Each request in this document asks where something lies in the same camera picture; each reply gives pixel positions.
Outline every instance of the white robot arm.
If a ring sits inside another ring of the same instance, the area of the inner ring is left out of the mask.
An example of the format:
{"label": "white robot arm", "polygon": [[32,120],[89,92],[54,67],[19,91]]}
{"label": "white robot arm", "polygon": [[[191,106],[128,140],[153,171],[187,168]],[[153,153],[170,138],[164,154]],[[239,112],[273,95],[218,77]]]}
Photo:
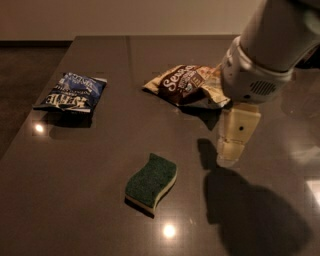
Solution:
{"label": "white robot arm", "polygon": [[320,0],[263,0],[221,64],[233,106],[219,120],[220,166],[232,166],[259,123],[257,104],[274,98],[296,64],[320,44]]}

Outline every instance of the crumpled bag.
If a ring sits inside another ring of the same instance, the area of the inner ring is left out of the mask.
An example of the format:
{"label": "crumpled bag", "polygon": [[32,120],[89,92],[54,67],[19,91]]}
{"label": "crumpled bag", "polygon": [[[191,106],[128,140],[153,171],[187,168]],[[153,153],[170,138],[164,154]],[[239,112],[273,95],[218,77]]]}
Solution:
{"label": "crumpled bag", "polygon": [[222,108],[230,99],[221,88],[220,67],[179,65],[155,77],[143,88],[176,106]]}

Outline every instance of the chip bag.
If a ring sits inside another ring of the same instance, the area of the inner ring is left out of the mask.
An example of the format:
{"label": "chip bag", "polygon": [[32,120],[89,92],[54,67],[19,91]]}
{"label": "chip bag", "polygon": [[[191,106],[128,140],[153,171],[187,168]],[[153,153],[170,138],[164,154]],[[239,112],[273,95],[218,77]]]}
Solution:
{"label": "chip bag", "polygon": [[176,106],[217,109],[230,99],[223,94],[217,68],[179,65],[145,84],[143,88]]}
{"label": "chip bag", "polygon": [[92,113],[107,80],[67,73],[34,110]]}

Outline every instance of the green scouring pad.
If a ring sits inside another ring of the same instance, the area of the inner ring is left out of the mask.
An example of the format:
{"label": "green scouring pad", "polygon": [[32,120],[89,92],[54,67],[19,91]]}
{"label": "green scouring pad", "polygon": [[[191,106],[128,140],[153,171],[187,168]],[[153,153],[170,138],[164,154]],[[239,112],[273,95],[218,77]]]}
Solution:
{"label": "green scouring pad", "polygon": [[148,163],[128,181],[126,199],[154,215],[157,203],[176,178],[176,165],[151,153]]}

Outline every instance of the table surface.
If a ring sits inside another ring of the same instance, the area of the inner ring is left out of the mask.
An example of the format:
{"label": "table surface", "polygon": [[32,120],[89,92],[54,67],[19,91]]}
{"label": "table surface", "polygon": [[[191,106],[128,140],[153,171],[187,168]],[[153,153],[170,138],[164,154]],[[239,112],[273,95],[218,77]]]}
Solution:
{"label": "table surface", "polygon": [[[91,126],[30,112],[0,162],[0,255],[318,255],[318,71],[297,71],[261,105],[262,120],[229,169],[215,163],[219,111],[182,111],[141,90],[175,65],[216,66],[231,41],[77,37],[37,103],[64,72],[108,85]],[[38,122],[44,135],[33,130]],[[178,166],[154,218],[124,202],[150,153]]]}

